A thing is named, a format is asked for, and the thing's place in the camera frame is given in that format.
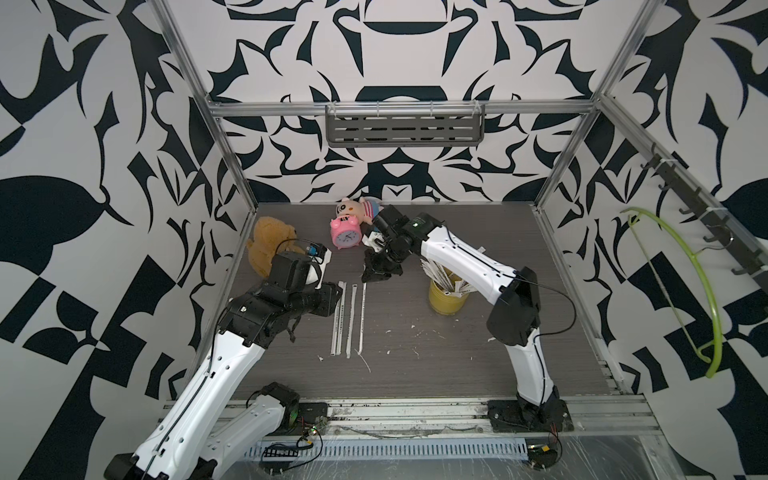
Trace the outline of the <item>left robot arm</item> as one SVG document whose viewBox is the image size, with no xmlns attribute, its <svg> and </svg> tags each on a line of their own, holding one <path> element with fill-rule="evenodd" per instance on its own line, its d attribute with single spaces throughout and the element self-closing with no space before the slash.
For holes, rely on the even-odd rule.
<svg viewBox="0 0 768 480">
<path fill-rule="evenodd" d="M 293 337 L 306 314 L 334 314 L 341 289 L 323 279 L 331 256 L 316 243 L 276 254 L 268 278 L 224 307 L 205 359 L 170 412 L 134 452 L 113 457 L 105 478 L 219 479 L 258 441 L 288 426 L 299 396 L 276 382 L 225 426 L 216 423 L 281 333 Z"/>
</svg>

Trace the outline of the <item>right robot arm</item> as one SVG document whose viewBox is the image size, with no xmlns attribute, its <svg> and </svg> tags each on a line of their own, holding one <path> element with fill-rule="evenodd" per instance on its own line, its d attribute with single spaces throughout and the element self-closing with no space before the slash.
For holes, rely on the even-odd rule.
<svg viewBox="0 0 768 480">
<path fill-rule="evenodd" d="M 540 283 L 535 272 L 493 260 L 426 213 L 410 219 L 386 206 L 374 217 L 373 226 L 383 235 L 383 244 L 365 251 L 364 283 L 401 275 L 402 263 L 415 255 L 447 268 L 492 305 L 486 327 L 505 346 L 516 377 L 514 400 L 487 404 L 492 428 L 497 432 L 564 431 L 570 413 L 549 375 L 541 347 Z"/>
</svg>

